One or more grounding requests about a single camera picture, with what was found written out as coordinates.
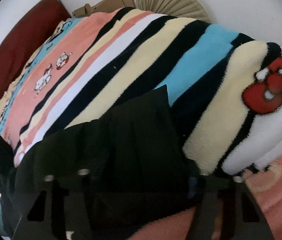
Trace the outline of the dark red padded headboard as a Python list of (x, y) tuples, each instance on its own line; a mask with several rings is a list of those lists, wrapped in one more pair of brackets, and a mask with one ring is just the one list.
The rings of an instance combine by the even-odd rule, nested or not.
[(70, 14), (58, 0), (41, 0), (12, 28), (0, 44), (0, 99), (31, 55)]

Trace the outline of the black hooded puffer jacket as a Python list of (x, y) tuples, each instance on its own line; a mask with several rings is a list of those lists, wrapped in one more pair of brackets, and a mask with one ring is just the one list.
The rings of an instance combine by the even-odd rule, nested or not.
[[(92, 239), (129, 239), (182, 211), (195, 211), (198, 169), (185, 157), (165, 86), (108, 110), (102, 117), (39, 140), (16, 160), (0, 135), (0, 194), (9, 237), (20, 218), (14, 200), (17, 169), (36, 178), (90, 170), (85, 204)], [(185, 239), (193, 216), (185, 230)]]

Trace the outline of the striped Hello Kitty blanket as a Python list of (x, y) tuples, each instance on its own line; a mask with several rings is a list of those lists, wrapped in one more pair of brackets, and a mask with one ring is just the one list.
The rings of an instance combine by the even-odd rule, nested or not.
[[(282, 239), (282, 47), (134, 8), (65, 22), (12, 86), (0, 135), (17, 162), (36, 142), (165, 86), (198, 175), (247, 186)], [(185, 239), (193, 209), (129, 239)]]

